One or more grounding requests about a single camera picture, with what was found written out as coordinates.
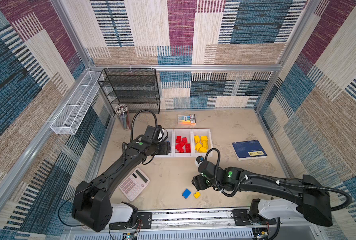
blue book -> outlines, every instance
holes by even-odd
[[[232,145],[239,161],[267,157],[258,140],[233,142]]]

black wire rack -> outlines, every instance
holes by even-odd
[[[159,113],[161,109],[155,69],[106,68],[98,83],[113,108],[121,103],[127,105],[130,113],[142,109]]]

yellow label on book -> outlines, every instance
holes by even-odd
[[[259,156],[259,155],[265,155],[263,151],[255,151],[255,152],[249,152],[250,157],[253,156]]]

calculator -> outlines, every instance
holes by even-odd
[[[139,168],[125,178],[119,188],[131,202],[146,188],[150,179]]]

white wire basket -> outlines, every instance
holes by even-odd
[[[56,134],[74,135],[98,92],[100,72],[88,72],[51,124]]]

